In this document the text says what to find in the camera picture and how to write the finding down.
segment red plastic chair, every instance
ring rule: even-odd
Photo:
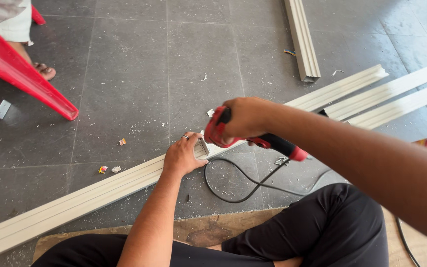
[[[32,7],[32,19],[39,25],[45,24],[44,18],[34,7]],[[1,36],[0,78],[32,95],[66,119],[72,121],[77,118],[78,109],[49,82],[44,80],[39,72],[8,45]]]

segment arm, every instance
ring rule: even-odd
[[[236,98],[224,106],[233,115],[224,143],[232,137],[276,134],[427,235],[426,149],[256,97]]]
[[[208,162],[193,156],[193,147],[202,135],[192,132],[185,135],[189,140],[181,138],[166,152],[161,177],[131,228],[117,267],[169,267],[181,179]]]

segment blue wire piece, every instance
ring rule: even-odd
[[[290,53],[290,54],[292,54],[293,56],[296,56],[296,52],[293,52],[293,51],[290,51],[290,50],[287,50],[287,49],[285,49],[285,50],[284,50],[284,52],[285,52],[285,53]]]

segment black cable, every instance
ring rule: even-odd
[[[231,163],[233,166],[235,166],[241,173],[243,173],[243,175],[245,175],[245,177],[248,179],[248,180],[250,180],[250,181],[252,181],[253,183],[255,183],[255,184],[257,184],[257,186],[246,196],[246,197],[244,197],[244,198],[242,198],[242,199],[240,199],[240,200],[228,200],[228,199],[225,199],[225,198],[223,198],[222,196],[220,196],[219,194],[217,194],[214,190],[213,190],[213,188],[212,188],[212,186],[210,185],[210,183],[209,183],[209,181],[208,181],[208,179],[207,179],[207,167],[209,166],[209,164],[211,164],[212,162],[214,162],[214,161],[226,161],[226,162],[229,162],[229,163]],[[329,171],[331,171],[331,170],[329,170],[329,171],[326,171],[326,172],[324,172],[324,173],[322,173],[321,174],[321,176],[319,176],[319,179],[317,179],[317,181],[314,183],[314,185],[312,186],[312,188],[311,188],[311,190],[309,190],[308,192],[306,192],[306,193],[302,193],[302,192],[297,192],[297,191],[293,191],[293,190],[288,190],[288,189],[283,189],[283,188],[279,188],[279,187],[276,187],[276,186],[272,186],[272,185],[269,185],[269,184],[264,184],[264,181],[266,181],[266,180],[268,180],[277,170],[279,170],[281,167],[283,167],[284,165],[286,165],[288,162],[289,162],[290,160],[288,159],[288,160],[286,160],[286,161],[284,161],[280,166],[278,166],[276,169],[274,169],[272,172],[270,172],[270,174],[268,174],[263,180],[261,180],[260,182],[258,182],[258,181],[255,181],[254,179],[252,179],[250,176],[248,176],[237,164],[235,164],[233,161],[231,161],[231,160],[229,160],[229,159],[224,159],[224,158],[212,158],[212,159],[210,159],[209,160],[209,162],[205,165],[205,167],[204,167],[204,178],[205,178],[205,183],[207,184],[207,187],[210,189],[210,191],[216,196],[216,197],[218,197],[218,198],[220,198],[221,200],[223,200],[223,201],[225,201],[225,202],[228,202],[228,203],[240,203],[240,202],[243,202],[243,201],[245,201],[245,200],[247,200],[247,199],[249,199],[257,190],[258,190],[258,188],[260,187],[260,186],[264,186],[264,187],[268,187],[268,188],[273,188],[273,189],[276,189],[276,190],[280,190],[280,191],[283,191],[283,192],[287,192],[287,193],[291,193],[291,194],[294,194],[294,195],[298,195],[298,196],[306,196],[306,195],[308,195],[310,192],[312,192],[315,188],[316,188],[316,185],[318,184],[318,182],[319,182],[319,180],[324,176],[324,174],[326,174],[326,173],[328,173]]]
[[[415,265],[417,267],[421,267],[419,265],[418,261],[413,256],[413,253],[409,249],[408,244],[406,243],[405,235],[403,234],[403,229],[401,228],[400,218],[398,218],[398,216],[395,216],[395,220],[396,220],[396,225],[398,226],[398,232],[400,233],[401,242],[403,242],[403,245],[405,246],[406,252],[408,252],[409,256],[411,257],[411,259],[413,260],[413,262],[415,263]]]
[[[225,198],[223,198],[222,196],[220,196],[219,194],[217,194],[214,190],[213,190],[213,188],[212,188],[212,186],[210,185],[210,183],[209,183],[209,181],[208,181],[208,179],[207,179],[207,167],[209,166],[209,164],[211,164],[212,162],[214,162],[214,161],[226,161],[226,162],[229,162],[229,163],[231,163],[233,166],[235,166],[241,173],[243,173],[243,175],[245,175],[245,177],[248,179],[248,180],[250,180],[250,181],[252,181],[253,183],[255,183],[255,184],[257,184],[257,186],[246,196],[246,197],[244,197],[244,198],[242,198],[242,199],[240,199],[240,200],[228,200],[228,199],[225,199]],[[264,184],[264,182],[266,181],[266,180],[268,180],[277,170],[279,170],[281,167],[283,167],[284,165],[286,165],[288,162],[289,162],[290,160],[288,159],[288,160],[286,160],[286,161],[284,161],[280,166],[278,166],[276,169],[274,169],[272,172],[270,172],[270,174],[268,174],[265,178],[263,178],[263,180],[261,180],[260,182],[257,182],[257,181],[255,181],[255,180],[253,180],[250,176],[248,176],[237,164],[235,164],[233,161],[231,161],[231,160],[229,160],[229,159],[224,159],[224,158],[212,158],[211,160],[209,160],[209,162],[205,165],[205,167],[204,167],[204,178],[205,178],[205,183],[207,184],[207,187],[210,189],[210,191],[216,196],[216,197],[218,197],[218,198],[220,198],[221,200],[223,200],[223,201],[225,201],[225,202],[228,202],[228,203],[240,203],[240,202],[243,202],[243,201],[245,201],[245,200],[247,200],[247,199],[249,199],[257,190],[258,190],[258,188],[260,187],[260,186],[264,186],[264,187],[269,187],[269,188],[273,188],[273,189],[276,189],[276,190],[280,190],[280,191],[283,191],[283,192],[287,192],[287,193],[291,193],[291,194],[295,194],[295,195],[299,195],[299,196],[307,196],[308,194],[310,194],[311,192],[313,192],[314,191],[314,189],[316,188],[316,185],[319,183],[319,181],[324,177],[324,175],[326,174],[326,173],[328,173],[328,172],[330,172],[330,171],[332,171],[332,170],[328,170],[328,171],[325,171],[324,173],[322,173],[320,176],[319,176],[319,178],[317,179],[317,181],[314,183],[314,185],[312,186],[312,188],[311,188],[311,190],[309,190],[308,192],[306,192],[306,193],[301,193],[301,192],[296,192],[296,191],[293,191],[293,190],[288,190],[288,189],[282,189],[282,188],[279,188],[279,187],[276,187],[276,186],[272,186],[272,185],[269,185],[269,184]],[[415,257],[413,256],[413,253],[411,252],[411,250],[409,249],[409,247],[408,247],[408,244],[406,243],[406,239],[405,239],[405,236],[404,236],[404,234],[403,234],[403,229],[401,229],[401,223],[400,223],[400,218],[398,218],[397,216],[395,216],[395,220],[396,220],[396,224],[398,225],[398,232],[400,233],[400,238],[401,238],[401,241],[403,242],[403,245],[405,246],[405,249],[406,249],[406,251],[408,252],[408,254],[409,254],[409,256],[411,257],[411,259],[413,260],[413,262],[415,263],[415,265],[417,266],[417,267],[421,267],[419,264],[418,264],[418,261],[415,259]]]

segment black pants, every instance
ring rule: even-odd
[[[115,267],[127,235],[62,241],[32,267]],[[387,267],[382,208],[348,184],[332,184],[292,203],[265,223],[222,243],[222,251],[173,242],[171,267],[273,267],[304,257],[302,267]]]

